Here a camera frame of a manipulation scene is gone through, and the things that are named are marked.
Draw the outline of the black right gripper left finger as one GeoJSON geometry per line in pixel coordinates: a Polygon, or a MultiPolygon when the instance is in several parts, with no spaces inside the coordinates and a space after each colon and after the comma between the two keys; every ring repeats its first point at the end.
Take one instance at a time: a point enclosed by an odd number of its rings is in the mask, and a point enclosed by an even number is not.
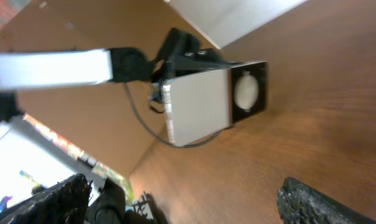
{"type": "Polygon", "coordinates": [[[92,181],[83,174],[45,189],[0,213],[0,224],[83,224],[92,181]]]}

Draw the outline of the black smartphone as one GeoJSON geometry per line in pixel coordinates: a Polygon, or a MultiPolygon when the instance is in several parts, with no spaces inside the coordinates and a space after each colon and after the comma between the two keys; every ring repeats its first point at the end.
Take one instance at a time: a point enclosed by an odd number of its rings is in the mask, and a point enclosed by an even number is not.
{"type": "Polygon", "coordinates": [[[169,141],[186,146],[266,110],[268,64],[247,62],[172,78],[161,93],[169,141]]]}

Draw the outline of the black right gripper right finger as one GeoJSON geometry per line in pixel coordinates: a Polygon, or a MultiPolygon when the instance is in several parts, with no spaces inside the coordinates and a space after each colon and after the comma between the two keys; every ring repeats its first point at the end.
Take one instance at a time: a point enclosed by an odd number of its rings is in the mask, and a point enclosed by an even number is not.
{"type": "Polygon", "coordinates": [[[293,177],[285,178],[276,205],[284,223],[356,224],[376,221],[293,177]]]}

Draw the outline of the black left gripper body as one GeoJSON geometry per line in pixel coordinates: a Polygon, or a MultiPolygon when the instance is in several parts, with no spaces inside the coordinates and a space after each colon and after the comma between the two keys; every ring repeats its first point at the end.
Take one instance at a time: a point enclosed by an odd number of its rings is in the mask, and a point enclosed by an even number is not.
{"type": "Polygon", "coordinates": [[[201,49],[193,35],[173,27],[163,42],[156,58],[149,62],[149,81],[154,91],[149,102],[162,103],[161,85],[172,78],[197,72],[227,68],[234,63],[224,60],[214,49],[201,49]]]}

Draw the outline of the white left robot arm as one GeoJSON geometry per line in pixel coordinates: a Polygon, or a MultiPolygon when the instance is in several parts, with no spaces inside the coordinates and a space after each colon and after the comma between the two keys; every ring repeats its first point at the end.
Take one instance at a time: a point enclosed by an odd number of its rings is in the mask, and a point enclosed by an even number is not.
{"type": "MultiPolygon", "coordinates": [[[[133,47],[61,52],[0,52],[0,122],[21,114],[18,90],[141,81],[155,84],[151,101],[162,104],[174,148],[199,147],[231,125],[233,62],[179,29],[171,29],[154,60],[133,47]]],[[[119,188],[106,184],[89,204],[89,181],[81,174],[0,213],[0,223],[146,223],[125,209],[119,188]]]]}

